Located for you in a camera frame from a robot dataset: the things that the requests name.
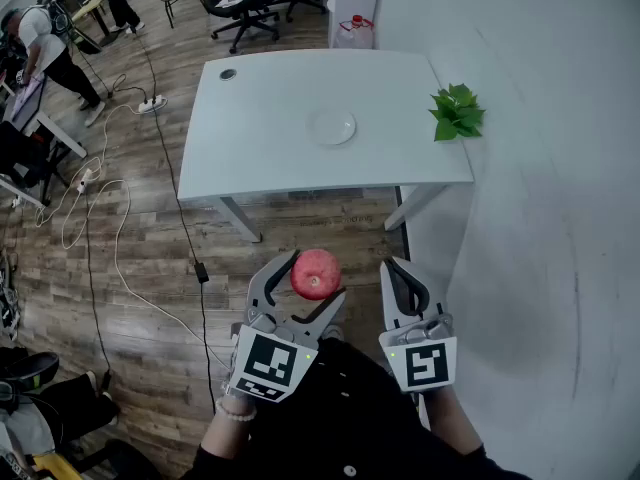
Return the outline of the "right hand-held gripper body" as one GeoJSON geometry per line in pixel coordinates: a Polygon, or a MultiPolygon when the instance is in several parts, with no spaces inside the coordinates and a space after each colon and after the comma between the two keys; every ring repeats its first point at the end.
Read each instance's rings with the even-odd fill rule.
{"type": "Polygon", "coordinates": [[[457,338],[450,314],[383,332],[379,343],[402,392],[424,392],[454,383],[457,338]]]}

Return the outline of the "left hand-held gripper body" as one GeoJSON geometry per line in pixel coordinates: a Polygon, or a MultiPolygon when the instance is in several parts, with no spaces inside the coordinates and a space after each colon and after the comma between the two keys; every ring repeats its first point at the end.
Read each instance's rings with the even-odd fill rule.
{"type": "Polygon", "coordinates": [[[315,341],[297,335],[290,319],[274,322],[261,313],[251,324],[234,332],[236,348],[229,391],[270,402],[281,402],[294,393],[316,361],[320,341],[344,338],[340,326],[330,323],[315,341]]]}

